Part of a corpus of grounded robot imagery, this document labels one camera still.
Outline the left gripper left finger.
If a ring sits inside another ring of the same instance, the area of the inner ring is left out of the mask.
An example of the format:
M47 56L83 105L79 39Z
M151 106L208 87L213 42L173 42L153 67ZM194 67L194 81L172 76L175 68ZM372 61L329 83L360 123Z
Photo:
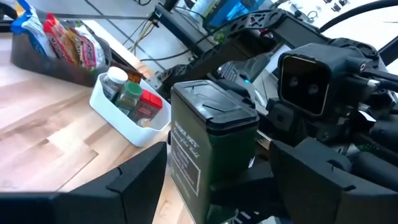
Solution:
M161 141L70 192L3 192L1 223L152 223L166 163Z

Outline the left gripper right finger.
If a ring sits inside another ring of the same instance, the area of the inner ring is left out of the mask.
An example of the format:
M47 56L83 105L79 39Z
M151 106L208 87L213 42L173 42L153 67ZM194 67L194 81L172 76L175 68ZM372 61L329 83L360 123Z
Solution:
M397 191L316 140L272 141L271 169L293 223L397 223Z

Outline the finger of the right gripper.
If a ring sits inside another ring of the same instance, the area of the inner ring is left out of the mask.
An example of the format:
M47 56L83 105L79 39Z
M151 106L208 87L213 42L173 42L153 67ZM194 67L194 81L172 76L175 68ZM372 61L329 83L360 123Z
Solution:
M256 107L255 102L252 100L249 94L249 91L245 87L226 79L215 80L215 83L222 89L231 93L233 92L241 102L247 104L249 107Z
M210 203L259 212L266 217L288 217L271 165L267 161L211 185Z

